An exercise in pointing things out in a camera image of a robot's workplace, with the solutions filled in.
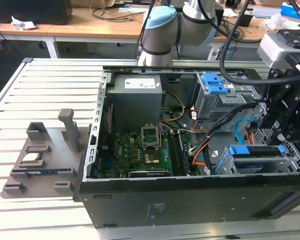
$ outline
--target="wooden desk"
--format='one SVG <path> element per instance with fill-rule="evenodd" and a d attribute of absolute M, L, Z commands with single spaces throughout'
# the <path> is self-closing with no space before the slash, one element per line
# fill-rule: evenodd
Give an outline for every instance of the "wooden desk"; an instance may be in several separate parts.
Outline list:
<path fill-rule="evenodd" d="M 36 28 L 20 31 L 10 23 L 0 23 L 0 33 L 2 33 L 3 35 L 46 36 L 47 31 L 51 26 L 51 24 L 37 24 Z"/>
<path fill-rule="evenodd" d="M 129 15 L 128 12 L 114 12 L 105 14 L 104 18 L 116 18 Z M 142 23 L 144 14 L 138 14 L 134 17 Z M 127 38 L 137 39 L 142 24 L 136 20 L 127 22 L 109 22 L 94 17 L 89 8 L 73 8 L 72 15 L 66 25 L 52 25 L 47 30 L 48 36 L 66 36 L 66 37 L 98 37 L 98 38 Z"/>
<path fill-rule="evenodd" d="M 242 3 L 238 6 L 237 9 L 235 9 L 236 14 L 239 15 L 239 12 L 242 8 Z M 248 8 L 277 8 L 277 7 L 270 7 L 270 6 L 262 6 L 259 5 L 257 2 L 255 5 L 249 4 Z M 229 21 L 230 23 L 234 24 L 237 21 L 237 17 L 224 17 L 225 20 Z M 240 26 L 240 28 L 243 31 L 243 39 L 244 40 L 254 40 L 254 39 L 262 39 L 266 33 L 266 30 L 262 26 L 263 19 L 252 17 L 251 22 L 248 27 Z M 214 42 L 225 42 L 226 37 L 222 34 L 218 33 L 218 36 L 216 36 L 213 41 Z"/>
<path fill-rule="evenodd" d="M 263 7 L 260 5 L 250 5 L 250 8 Z M 105 14 L 105 18 L 114 18 L 118 16 L 128 15 L 125 12 L 114 12 Z M 143 14 L 135 15 L 135 18 L 142 22 Z M 237 18 L 226 18 L 230 23 L 234 23 Z M 38 24 L 37 28 L 20 31 L 15 29 L 10 23 L 0 24 L 0 32 L 8 40 L 30 40 L 30 41 L 45 41 L 50 57 L 59 58 L 57 42 L 86 42 L 88 43 L 88 53 L 93 52 L 91 43 L 129 43 L 135 44 L 140 34 L 142 24 L 137 20 L 127 22 L 109 22 L 94 17 L 89 8 L 73 8 L 72 16 L 67 22 L 67 25 L 51 25 Z M 244 32 L 243 39 L 261 39 L 265 30 L 261 26 L 262 19 L 252 18 L 249 27 L 240 27 Z M 218 51 L 222 43 L 226 41 L 226 37 L 218 35 L 210 43 L 212 49 L 209 54 L 209 60 L 213 58 L 213 52 Z M 240 43 L 238 47 L 258 47 L 258 44 Z"/>

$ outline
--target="black connector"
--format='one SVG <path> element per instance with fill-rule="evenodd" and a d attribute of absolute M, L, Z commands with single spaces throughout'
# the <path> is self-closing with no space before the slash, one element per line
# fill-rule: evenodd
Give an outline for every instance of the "black connector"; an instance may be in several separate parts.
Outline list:
<path fill-rule="evenodd" d="M 92 135 L 90 145 L 96 145 L 96 144 L 97 144 L 97 137 L 95 135 Z"/>
<path fill-rule="evenodd" d="M 250 126 L 246 127 L 245 130 L 248 134 L 255 133 L 258 130 L 258 124 L 256 122 L 252 121 L 250 123 Z"/>

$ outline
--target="circuit board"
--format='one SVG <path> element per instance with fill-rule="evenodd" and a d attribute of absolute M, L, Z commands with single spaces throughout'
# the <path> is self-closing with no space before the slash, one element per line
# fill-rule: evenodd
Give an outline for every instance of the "circuit board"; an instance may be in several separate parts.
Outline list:
<path fill-rule="evenodd" d="M 99 178 L 127 178 L 133 171 L 169 171 L 173 176 L 167 132 L 160 133 L 160 147 L 142 147 L 139 132 L 117 133 L 114 139 L 114 156 L 102 159 L 98 169 Z M 182 136 L 184 148 L 191 146 L 190 136 Z M 144 135 L 144 142 L 154 142 L 152 134 Z"/>

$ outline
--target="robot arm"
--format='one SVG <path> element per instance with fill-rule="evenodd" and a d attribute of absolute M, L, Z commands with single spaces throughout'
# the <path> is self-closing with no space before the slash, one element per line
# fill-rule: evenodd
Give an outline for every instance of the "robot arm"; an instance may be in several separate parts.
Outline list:
<path fill-rule="evenodd" d="M 210 19 L 216 15 L 214 2 L 201 0 Z M 172 46 L 207 44 L 212 41 L 215 32 L 201 13 L 198 0 L 186 3 L 182 13 L 169 6 L 155 7 L 145 26 L 138 66 L 172 66 Z"/>

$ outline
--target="computer tower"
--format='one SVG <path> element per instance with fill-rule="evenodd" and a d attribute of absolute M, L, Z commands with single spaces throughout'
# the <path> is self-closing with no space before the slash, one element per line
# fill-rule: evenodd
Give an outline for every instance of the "computer tower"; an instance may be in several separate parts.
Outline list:
<path fill-rule="evenodd" d="M 13 16 L 34 24 L 65 25 L 71 13 L 70 0 L 0 0 L 0 24 L 10 23 Z"/>

